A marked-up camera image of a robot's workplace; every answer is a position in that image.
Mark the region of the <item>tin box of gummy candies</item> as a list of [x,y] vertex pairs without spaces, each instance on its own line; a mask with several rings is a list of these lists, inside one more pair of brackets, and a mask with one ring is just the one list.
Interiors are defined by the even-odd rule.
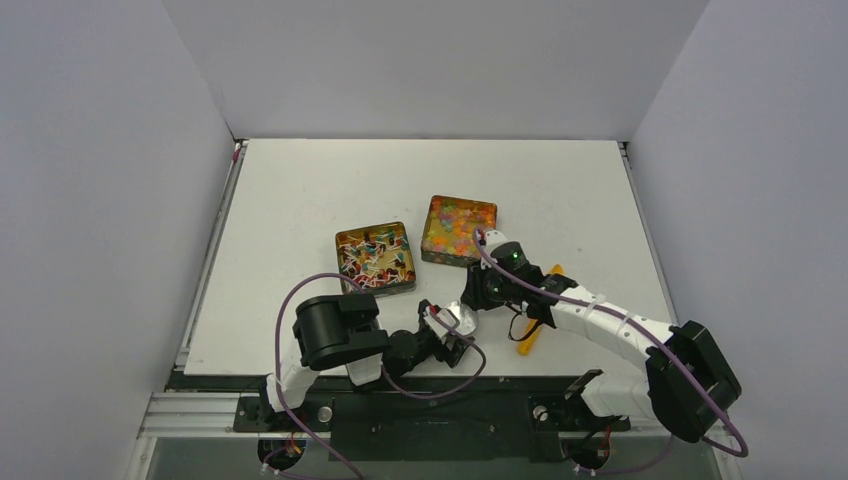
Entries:
[[497,206],[491,202],[434,195],[421,239],[424,262],[465,268],[480,260],[474,230],[496,227]]

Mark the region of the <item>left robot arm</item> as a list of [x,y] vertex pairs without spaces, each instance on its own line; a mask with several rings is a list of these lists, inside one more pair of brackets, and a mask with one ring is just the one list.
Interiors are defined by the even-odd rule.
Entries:
[[445,307],[421,301],[414,332],[389,334],[378,315],[372,294],[323,295],[297,307],[294,341],[260,396],[259,417],[271,431],[295,427],[298,408],[320,373],[343,366],[353,385],[364,386],[384,373],[397,380],[431,358],[454,368],[478,326],[478,314],[458,301]]

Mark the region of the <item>clear round lid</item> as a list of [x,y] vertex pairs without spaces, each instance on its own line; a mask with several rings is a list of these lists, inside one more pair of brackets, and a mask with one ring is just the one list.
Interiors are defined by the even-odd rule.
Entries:
[[459,300],[448,303],[439,312],[442,321],[459,335],[471,336],[478,327],[478,314]]

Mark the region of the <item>orange plastic scoop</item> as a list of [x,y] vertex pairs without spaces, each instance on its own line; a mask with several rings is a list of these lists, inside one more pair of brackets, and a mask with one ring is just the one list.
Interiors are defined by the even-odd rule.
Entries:
[[[547,273],[547,277],[552,277],[554,275],[563,276],[565,271],[560,264],[555,264]],[[518,343],[516,347],[516,352],[520,356],[528,356],[536,343],[537,338],[539,337],[541,331],[543,329],[543,324],[536,319],[529,319],[525,328],[524,335],[521,337],[521,341]]]

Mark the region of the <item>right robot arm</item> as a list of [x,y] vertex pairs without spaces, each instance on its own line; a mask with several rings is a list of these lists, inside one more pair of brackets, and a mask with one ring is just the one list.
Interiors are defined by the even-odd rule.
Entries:
[[467,268],[464,306],[515,309],[529,321],[518,342],[546,326],[580,336],[637,368],[634,375],[584,375],[563,402],[572,424],[588,427],[606,417],[652,419],[674,437],[697,443],[720,423],[735,439],[741,437],[728,415],[741,384],[705,326],[657,321],[561,273],[545,274],[519,242],[497,230],[477,237],[475,247],[480,258]]

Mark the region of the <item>tin box of lollipops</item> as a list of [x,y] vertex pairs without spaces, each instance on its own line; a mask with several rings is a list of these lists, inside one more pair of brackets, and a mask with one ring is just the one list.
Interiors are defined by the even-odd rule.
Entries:
[[402,222],[390,222],[335,235],[338,271],[375,296],[413,291],[417,273]]

